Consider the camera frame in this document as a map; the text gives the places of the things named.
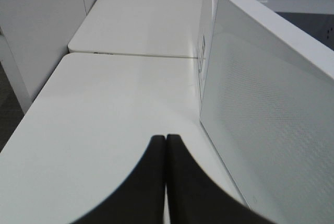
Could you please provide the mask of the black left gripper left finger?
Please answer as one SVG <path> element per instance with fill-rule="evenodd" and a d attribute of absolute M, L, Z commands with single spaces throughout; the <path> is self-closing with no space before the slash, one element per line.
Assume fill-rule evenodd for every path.
<path fill-rule="evenodd" d="M 165 137 L 152 136 L 121 185 L 74 223 L 163 223 L 165 151 Z"/>

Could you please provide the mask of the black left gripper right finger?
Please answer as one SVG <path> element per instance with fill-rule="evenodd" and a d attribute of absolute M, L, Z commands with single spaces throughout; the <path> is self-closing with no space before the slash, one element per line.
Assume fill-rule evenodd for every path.
<path fill-rule="evenodd" d="M 221 189 L 195 161 L 180 135 L 166 138 L 171 223 L 270 223 Z"/>

